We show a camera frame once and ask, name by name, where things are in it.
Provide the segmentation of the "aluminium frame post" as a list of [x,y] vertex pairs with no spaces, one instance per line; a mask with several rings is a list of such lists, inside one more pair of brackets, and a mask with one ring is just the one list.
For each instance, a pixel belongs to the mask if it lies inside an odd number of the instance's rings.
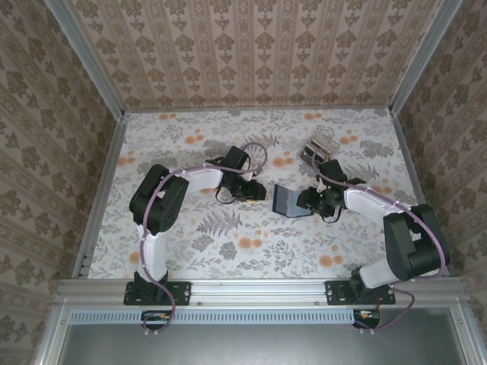
[[66,0],[45,0],[54,18],[66,35],[81,64],[86,69],[99,94],[103,98],[113,118],[118,122],[123,119],[125,108],[116,94],[107,73],[99,62],[93,46],[89,45],[72,10]]
[[420,76],[431,60],[434,51],[437,49],[451,21],[459,10],[462,1],[463,0],[441,0],[438,10],[432,18],[425,35],[419,43],[415,55],[412,57],[412,60],[389,103],[389,110],[393,116],[398,115],[405,105],[414,86],[418,83]]

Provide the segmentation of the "aluminium side rail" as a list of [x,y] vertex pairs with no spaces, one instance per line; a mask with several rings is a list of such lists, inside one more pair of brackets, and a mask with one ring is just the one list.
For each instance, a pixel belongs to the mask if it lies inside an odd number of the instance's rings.
[[94,250],[97,245],[97,239],[100,233],[103,215],[107,207],[107,200],[110,195],[111,184],[116,172],[116,165],[123,146],[127,120],[125,115],[122,116],[115,124],[110,146],[107,151],[103,169],[91,206],[91,212],[84,229],[84,235],[81,240],[77,259],[72,272],[72,279],[83,279],[88,277]]
[[[406,137],[404,135],[402,126],[399,121],[399,117],[397,114],[392,113],[391,115],[391,122],[393,123],[394,131],[396,133],[397,140],[399,142],[400,149],[403,154],[403,158],[405,161],[405,165],[408,171],[409,179],[412,184],[413,192],[415,194],[416,201],[419,204],[425,204],[425,196],[422,191],[421,183],[419,182],[418,174],[415,170],[414,161],[412,159],[412,155],[409,151],[409,147],[407,145]],[[446,265],[443,264],[440,266],[439,269],[436,271],[430,271],[427,274],[420,275],[415,279],[417,281],[426,281],[426,280],[433,280],[437,278],[444,278],[449,275]]]

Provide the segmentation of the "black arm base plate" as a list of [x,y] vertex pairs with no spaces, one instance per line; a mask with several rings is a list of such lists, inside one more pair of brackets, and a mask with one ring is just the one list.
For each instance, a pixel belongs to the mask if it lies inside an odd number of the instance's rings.
[[[191,297],[191,283],[169,281],[166,289],[177,306],[187,306]],[[171,299],[159,286],[145,281],[130,281],[126,285],[123,304],[126,306],[171,306]]]
[[395,293],[387,285],[370,289],[351,281],[326,281],[325,287],[326,301],[330,306],[396,303]]

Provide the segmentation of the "thin aluminium cross rail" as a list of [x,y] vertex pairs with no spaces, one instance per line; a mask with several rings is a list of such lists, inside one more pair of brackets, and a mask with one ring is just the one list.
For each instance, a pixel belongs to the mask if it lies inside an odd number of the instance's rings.
[[197,112],[243,112],[273,110],[390,110],[388,105],[304,105],[304,106],[210,106],[210,107],[173,107],[159,109],[126,109],[130,113],[197,113]]

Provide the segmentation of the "wide aluminium mounting rail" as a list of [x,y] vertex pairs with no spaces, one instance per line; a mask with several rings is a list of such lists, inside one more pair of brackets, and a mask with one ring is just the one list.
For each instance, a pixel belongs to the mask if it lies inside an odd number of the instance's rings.
[[[60,281],[55,306],[92,308],[122,306],[127,279],[69,279]],[[192,308],[311,308],[327,305],[324,279],[208,279],[193,280],[189,306]],[[410,281],[394,289],[396,307],[411,302],[417,308],[446,308],[468,304],[459,278]]]

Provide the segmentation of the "floral patterned table cover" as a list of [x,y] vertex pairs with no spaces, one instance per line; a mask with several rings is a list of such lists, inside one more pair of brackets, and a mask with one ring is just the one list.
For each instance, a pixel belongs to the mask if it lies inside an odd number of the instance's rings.
[[[129,201],[150,167],[192,167],[247,146],[268,192],[316,185],[298,156],[314,135],[339,144],[345,174],[406,204],[416,198],[386,109],[130,113],[88,273],[91,279],[131,278],[140,262]],[[167,267],[173,279],[336,278],[385,255],[379,225],[351,211],[334,224],[288,218],[272,211],[272,198],[234,202],[221,190],[189,194],[168,232]]]

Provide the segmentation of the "blue leather card holder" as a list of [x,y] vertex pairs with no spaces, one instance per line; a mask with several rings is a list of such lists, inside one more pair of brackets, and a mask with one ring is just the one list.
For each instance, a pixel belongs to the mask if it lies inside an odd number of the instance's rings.
[[308,217],[314,213],[309,208],[298,206],[298,198],[303,190],[290,190],[275,184],[272,211],[289,218]]

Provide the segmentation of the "grey metal panel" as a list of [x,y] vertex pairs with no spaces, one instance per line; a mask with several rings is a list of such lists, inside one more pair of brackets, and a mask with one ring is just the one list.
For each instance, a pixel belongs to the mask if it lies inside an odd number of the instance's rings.
[[74,325],[59,365],[466,365],[449,329],[333,325]]

